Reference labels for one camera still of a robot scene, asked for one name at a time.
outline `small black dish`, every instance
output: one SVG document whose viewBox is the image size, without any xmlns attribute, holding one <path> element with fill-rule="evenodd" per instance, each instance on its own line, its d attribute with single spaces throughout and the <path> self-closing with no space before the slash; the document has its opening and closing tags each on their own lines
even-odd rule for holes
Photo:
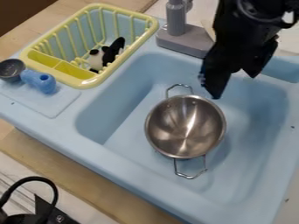
<svg viewBox="0 0 299 224">
<path fill-rule="evenodd" d="M 0 79 L 8 82 L 20 81 L 20 74 L 26 69 L 20 59 L 6 59 L 0 62 Z"/>
</svg>

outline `stainless steel bowl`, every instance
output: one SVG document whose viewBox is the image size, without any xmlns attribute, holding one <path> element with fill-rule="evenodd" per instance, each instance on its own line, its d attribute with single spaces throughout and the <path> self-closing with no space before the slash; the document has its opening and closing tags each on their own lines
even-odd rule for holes
<svg viewBox="0 0 299 224">
<path fill-rule="evenodd" d="M 191 94 L 169 98 L 169 90 L 177 86 L 189 88 Z M 226 132 L 226 119 L 216 104 L 194 95 L 190 86 L 176 84 L 166 90 L 166 98 L 150 111 L 145 122 L 146 137 L 157 151 L 175 158 L 178 176 L 194 179 L 206 168 L 191 177 L 177 172 L 176 158 L 204 156 L 217 146 Z"/>
<path fill-rule="evenodd" d="M 0 79 L 8 82 L 20 81 L 20 74 L 26 69 L 20 59 L 6 59 L 0 63 Z"/>
</svg>

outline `toy sink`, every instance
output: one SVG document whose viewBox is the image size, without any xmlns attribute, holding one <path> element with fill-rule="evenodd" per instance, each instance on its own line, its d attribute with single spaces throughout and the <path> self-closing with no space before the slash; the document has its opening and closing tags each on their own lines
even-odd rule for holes
<svg viewBox="0 0 299 224">
<path fill-rule="evenodd" d="M 53 100 L 1 82 L 0 116 L 183 221 L 269 224 L 299 158 L 297 63 L 275 58 L 254 80 L 233 75 L 214 101 L 226 116 L 226 136 L 207 154 L 209 171 L 194 180 L 174 174 L 173 160 L 153 150 L 143 125 L 173 84 L 210 97 L 197 79 L 201 60 L 157 47 L 154 36 L 98 87 L 59 84 L 64 94 Z M 201 167 L 200 159 L 178 163 L 191 175 Z"/>
</svg>

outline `yellow dish rack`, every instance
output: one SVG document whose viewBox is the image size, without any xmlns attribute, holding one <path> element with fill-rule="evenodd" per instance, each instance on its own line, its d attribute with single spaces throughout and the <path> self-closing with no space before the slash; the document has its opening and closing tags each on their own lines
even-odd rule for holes
<svg viewBox="0 0 299 224">
<path fill-rule="evenodd" d="M 153 17 L 104 3 L 93 3 L 27 46 L 19 58 L 37 71 L 52 74 L 73 88 L 100 85 L 158 28 Z M 126 39 L 125 51 L 99 73 L 89 71 L 91 49 Z"/>
</svg>

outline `bowl handle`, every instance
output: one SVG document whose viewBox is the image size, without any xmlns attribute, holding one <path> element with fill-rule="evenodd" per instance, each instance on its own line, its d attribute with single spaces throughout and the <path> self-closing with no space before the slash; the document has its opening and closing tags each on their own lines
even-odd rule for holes
<svg viewBox="0 0 299 224">
<path fill-rule="evenodd" d="M 207 169 L 206 169 L 206 166 L 205 166 L 205 155 L 202 156 L 202 158 L 204 160 L 204 167 L 205 167 L 205 169 L 202 170 L 201 172 L 199 172 L 198 174 L 196 174 L 195 176 L 189 176 L 189 175 L 183 174 L 182 172 L 177 171 L 177 160 L 174 158 L 173 159 L 173 163 L 174 163 L 176 175 L 178 175 L 181 178 L 185 178 L 185 179 L 195 179 L 195 178 L 198 178 L 201 174 L 207 172 Z"/>
<path fill-rule="evenodd" d="M 166 89 L 166 92 L 165 92 L 165 97 L 166 99 L 169 98 L 169 92 L 171 89 L 173 89 L 174 87 L 183 87 L 183 88 L 189 88 L 190 89 L 190 93 L 192 95 L 194 95 L 194 92 L 193 92 L 193 88 L 191 86 L 188 86 L 188 85 L 185 85 L 185 84 L 174 84 L 173 86 L 169 87 Z"/>
</svg>

